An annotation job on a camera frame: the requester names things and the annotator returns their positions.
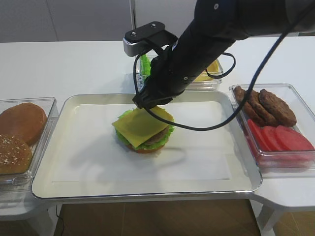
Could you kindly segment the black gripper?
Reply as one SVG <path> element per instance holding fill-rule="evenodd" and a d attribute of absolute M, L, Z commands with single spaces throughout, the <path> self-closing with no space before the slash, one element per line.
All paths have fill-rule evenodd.
<path fill-rule="evenodd" d="M 183 93 L 197 77 L 195 65 L 197 50 L 194 46 L 171 46 L 163 49 L 151 63 L 151 74 L 144 87 L 132 99 L 142 108 L 168 104 Z"/>

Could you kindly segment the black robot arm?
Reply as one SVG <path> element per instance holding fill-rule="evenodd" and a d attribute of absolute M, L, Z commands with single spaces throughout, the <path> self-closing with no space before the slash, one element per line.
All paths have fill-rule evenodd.
<path fill-rule="evenodd" d="M 126 33 L 129 42 L 156 50 L 150 76 L 133 102 L 139 108 L 165 105 L 183 93 L 232 44 L 253 36 L 315 28 L 312 0 L 199 0 L 194 19 L 180 37 L 160 22 Z"/>

